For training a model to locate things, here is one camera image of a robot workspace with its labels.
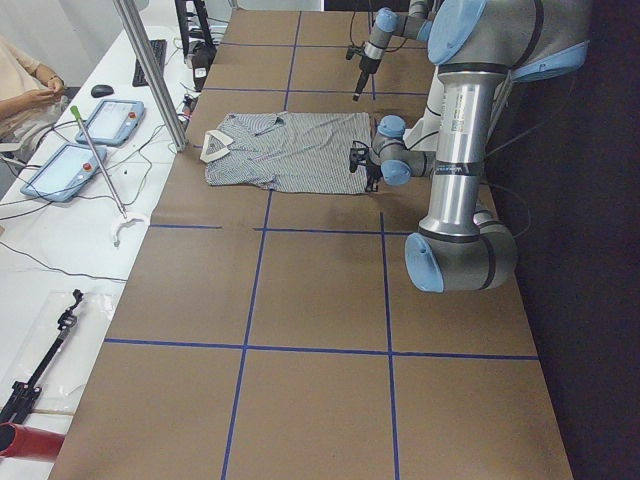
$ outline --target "black keyboard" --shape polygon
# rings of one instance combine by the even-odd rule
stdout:
[[[156,57],[158,66],[160,67],[160,73],[164,72],[164,58],[167,54],[167,41],[166,40],[151,40],[151,50],[153,50],[153,56]],[[149,85],[147,78],[142,71],[142,65],[136,60],[136,69],[133,73],[133,86],[143,87]]]

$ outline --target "red object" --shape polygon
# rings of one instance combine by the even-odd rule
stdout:
[[[0,457],[54,462],[64,435],[17,423],[0,424]]]

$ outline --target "computer mouse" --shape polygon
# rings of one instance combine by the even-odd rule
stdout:
[[[113,87],[109,85],[96,85],[91,89],[91,96],[93,98],[106,97],[113,93]]]

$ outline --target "gray striped fabric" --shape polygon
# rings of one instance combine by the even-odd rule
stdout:
[[[233,138],[230,153],[207,164],[209,185],[251,183],[280,192],[364,193],[364,169],[349,172],[354,140],[370,143],[366,113],[227,115],[218,130]],[[217,140],[203,148],[220,148]]]

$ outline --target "robotic arm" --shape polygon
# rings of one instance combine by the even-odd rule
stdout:
[[[442,95],[441,102],[429,102],[442,105],[442,112],[436,117],[427,106],[416,127],[424,132],[434,117],[439,120],[435,158],[407,150],[404,140],[424,135],[406,132],[402,119],[389,116],[378,127],[371,161],[389,184],[432,178],[428,214],[405,244],[414,285],[430,292],[497,287],[512,274],[517,251],[509,230],[478,200],[485,145],[500,112],[496,90],[502,85],[499,97],[506,101],[511,82],[582,66],[591,0],[446,0],[433,22],[427,7],[412,1],[408,16],[378,13],[370,40],[355,52],[362,55],[362,74],[354,100],[377,71],[392,35],[428,42],[429,60],[437,66],[430,97],[434,91]]]

